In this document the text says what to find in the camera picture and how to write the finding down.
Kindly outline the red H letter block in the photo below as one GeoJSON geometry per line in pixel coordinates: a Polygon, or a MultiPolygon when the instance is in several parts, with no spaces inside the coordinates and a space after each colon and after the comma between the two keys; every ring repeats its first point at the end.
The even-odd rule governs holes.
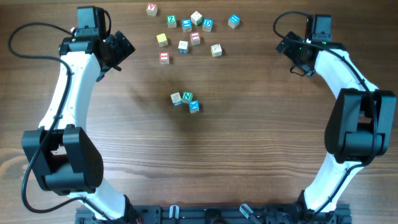
{"type": "Polygon", "coordinates": [[[162,65],[167,65],[170,63],[170,55],[168,52],[160,52],[159,53],[159,62],[162,65]]]}

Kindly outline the block with blue number side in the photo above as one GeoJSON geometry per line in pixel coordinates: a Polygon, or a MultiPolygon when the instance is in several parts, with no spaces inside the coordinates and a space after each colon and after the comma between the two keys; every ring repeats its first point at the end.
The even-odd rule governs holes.
{"type": "Polygon", "coordinates": [[[180,40],[178,43],[178,52],[180,54],[188,54],[188,42],[180,40]]]}

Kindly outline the green N letter block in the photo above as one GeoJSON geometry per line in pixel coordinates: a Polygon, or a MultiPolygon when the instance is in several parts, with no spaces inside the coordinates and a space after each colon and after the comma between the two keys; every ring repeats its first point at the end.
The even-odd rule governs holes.
{"type": "Polygon", "coordinates": [[[189,104],[192,101],[193,93],[189,91],[184,91],[182,94],[182,103],[189,104]]]}

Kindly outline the blue X letter block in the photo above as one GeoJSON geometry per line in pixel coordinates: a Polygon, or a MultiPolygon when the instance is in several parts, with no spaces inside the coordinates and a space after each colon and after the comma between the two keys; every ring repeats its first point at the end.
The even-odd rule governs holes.
{"type": "Polygon", "coordinates": [[[189,106],[190,113],[196,113],[196,112],[199,112],[199,110],[200,110],[200,105],[198,103],[198,100],[190,101],[188,106],[189,106]]]}

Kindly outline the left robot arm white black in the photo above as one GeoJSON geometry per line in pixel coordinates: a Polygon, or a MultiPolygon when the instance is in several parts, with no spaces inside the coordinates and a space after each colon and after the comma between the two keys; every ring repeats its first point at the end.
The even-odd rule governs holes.
{"type": "Polygon", "coordinates": [[[80,201],[103,223],[140,223],[127,196],[104,179],[101,154],[86,133],[86,117],[96,82],[134,52],[122,32],[67,37],[60,48],[60,76],[50,106],[33,131],[25,131],[22,148],[44,191],[80,201]]]}

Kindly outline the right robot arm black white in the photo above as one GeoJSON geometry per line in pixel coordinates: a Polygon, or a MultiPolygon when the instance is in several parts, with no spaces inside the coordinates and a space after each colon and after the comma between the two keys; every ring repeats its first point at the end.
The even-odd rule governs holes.
{"type": "Polygon", "coordinates": [[[303,40],[289,32],[277,51],[305,75],[318,73],[336,98],[325,129],[325,160],[289,211],[291,222],[329,221],[353,177],[387,151],[397,98],[369,82],[339,43],[303,40]]]}

